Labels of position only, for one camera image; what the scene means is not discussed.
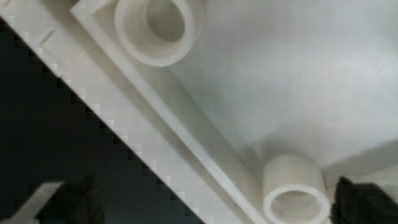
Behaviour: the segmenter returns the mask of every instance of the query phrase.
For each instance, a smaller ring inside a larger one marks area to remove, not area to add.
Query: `white tray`
[[[209,1],[205,33],[170,68],[125,51],[116,3],[0,0],[0,15],[203,221],[266,224],[278,154],[315,159],[331,195],[342,175],[398,161],[397,1]]]

